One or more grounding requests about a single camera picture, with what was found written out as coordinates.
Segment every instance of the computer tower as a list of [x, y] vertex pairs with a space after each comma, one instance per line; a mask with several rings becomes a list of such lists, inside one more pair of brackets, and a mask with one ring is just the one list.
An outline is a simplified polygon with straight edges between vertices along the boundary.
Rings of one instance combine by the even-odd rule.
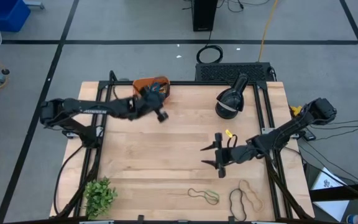
[[212, 31], [218, 0], [191, 0], [194, 31]]

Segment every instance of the wooden tabletop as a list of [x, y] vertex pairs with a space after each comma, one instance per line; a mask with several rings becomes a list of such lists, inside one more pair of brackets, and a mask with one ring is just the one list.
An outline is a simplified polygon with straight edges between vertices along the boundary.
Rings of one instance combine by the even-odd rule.
[[[98, 82], [84, 82], [79, 99], [94, 100]], [[243, 164], [227, 166], [226, 177], [218, 178], [212, 166], [201, 160], [214, 160], [214, 151], [200, 151], [214, 141], [214, 134], [223, 133], [223, 143], [228, 137], [225, 130], [238, 135], [237, 144], [260, 134], [252, 86], [244, 91], [245, 107], [234, 119], [220, 118], [215, 110], [216, 96], [227, 86], [171, 86], [171, 96], [164, 105], [169, 119], [157, 121], [155, 113], [142, 119], [127, 121], [107, 119], [102, 149], [99, 178], [110, 178], [118, 198], [108, 215], [100, 219], [136, 220], [144, 215], [146, 220], [227, 220], [229, 194], [241, 179], [250, 183], [264, 203], [264, 209], [255, 212], [252, 204], [243, 197], [248, 220], [274, 220], [272, 199], [263, 159], [253, 159]], [[117, 86], [118, 97], [132, 95], [131, 86]], [[268, 92], [276, 126], [290, 120], [283, 83], [268, 83]], [[264, 120], [267, 115], [263, 93], [260, 92]], [[81, 114], [75, 119], [84, 125], [91, 123], [91, 115]], [[64, 160], [81, 145], [79, 139], [68, 140]], [[288, 147], [298, 150], [295, 140]], [[78, 153], [65, 167], [58, 188], [58, 208], [61, 210], [78, 188], [85, 150]], [[305, 211], [314, 216], [310, 196], [298, 154], [283, 150], [282, 161], [289, 191]], [[187, 195], [189, 188], [210, 189], [220, 195], [217, 205], [206, 203], [202, 197]], [[260, 203], [250, 194], [256, 209]], [[281, 192], [278, 191], [281, 216], [285, 217]], [[234, 213], [241, 217], [239, 193], [232, 196]]]

